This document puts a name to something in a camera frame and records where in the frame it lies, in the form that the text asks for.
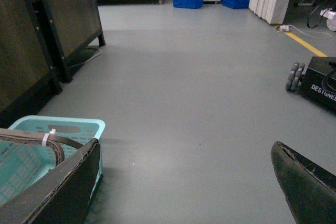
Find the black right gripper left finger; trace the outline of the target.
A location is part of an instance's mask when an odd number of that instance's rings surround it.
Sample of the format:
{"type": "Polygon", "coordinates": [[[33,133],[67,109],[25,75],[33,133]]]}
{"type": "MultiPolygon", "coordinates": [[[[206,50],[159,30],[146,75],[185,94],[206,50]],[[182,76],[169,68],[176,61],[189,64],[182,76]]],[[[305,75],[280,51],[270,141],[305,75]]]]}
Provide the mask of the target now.
{"type": "Polygon", "coordinates": [[[1,223],[83,223],[96,183],[100,143],[94,138],[1,206],[1,223]]]}

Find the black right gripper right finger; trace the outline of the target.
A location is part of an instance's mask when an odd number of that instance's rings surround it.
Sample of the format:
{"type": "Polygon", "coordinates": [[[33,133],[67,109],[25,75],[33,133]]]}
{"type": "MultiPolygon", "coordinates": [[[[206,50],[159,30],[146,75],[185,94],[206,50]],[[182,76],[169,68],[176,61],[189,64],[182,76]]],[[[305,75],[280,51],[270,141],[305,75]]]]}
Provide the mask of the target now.
{"type": "Polygon", "coordinates": [[[279,141],[271,162],[296,223],[335,223],[334,174],[279,141]]]}

